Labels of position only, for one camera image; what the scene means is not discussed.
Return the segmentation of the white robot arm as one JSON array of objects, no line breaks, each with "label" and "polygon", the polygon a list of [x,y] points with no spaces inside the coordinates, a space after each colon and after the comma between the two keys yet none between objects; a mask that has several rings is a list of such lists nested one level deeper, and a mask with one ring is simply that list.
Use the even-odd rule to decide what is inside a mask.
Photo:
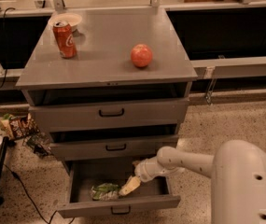
[{"label": "white robot arm", "polygon": [[243,140],[224,143],[215,155],[162,147],[155,157],[137,163],[119,194],[186,169],[211,179],[212,224],[266,224],[266,153]]}]

